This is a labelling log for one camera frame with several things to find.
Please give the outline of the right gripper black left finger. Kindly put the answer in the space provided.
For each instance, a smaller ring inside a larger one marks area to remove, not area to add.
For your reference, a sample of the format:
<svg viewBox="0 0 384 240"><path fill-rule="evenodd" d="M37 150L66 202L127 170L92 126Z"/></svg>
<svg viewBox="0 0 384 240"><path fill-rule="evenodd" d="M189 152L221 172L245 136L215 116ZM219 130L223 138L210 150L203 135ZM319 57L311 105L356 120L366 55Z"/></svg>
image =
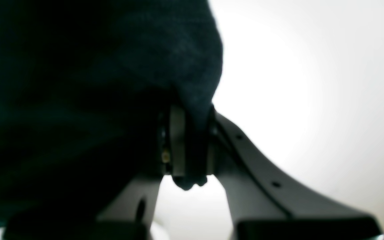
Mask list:
<svg viewBox="0 0 384 240"><path fill-rule="evenodd" d="M185 110L170 106L158 119L155 162L134 176L94 220L62 219L29 211L13 217L7 240L150 240L150 226L164 175L186 176Z"/></svg>

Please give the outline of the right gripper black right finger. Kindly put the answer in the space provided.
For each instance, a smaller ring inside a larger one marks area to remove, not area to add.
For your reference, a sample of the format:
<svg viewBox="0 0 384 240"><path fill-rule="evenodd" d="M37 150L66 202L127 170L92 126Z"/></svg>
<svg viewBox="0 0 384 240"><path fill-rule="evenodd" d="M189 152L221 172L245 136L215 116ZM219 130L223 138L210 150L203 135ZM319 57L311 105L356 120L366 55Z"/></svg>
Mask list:
<svg viewBox="0 0 384 240"><path fill-rule="evenodd" d="M372 215L298 182L236 124L213 110L214 175L225 189L232 240L379 240Z"/></svg>

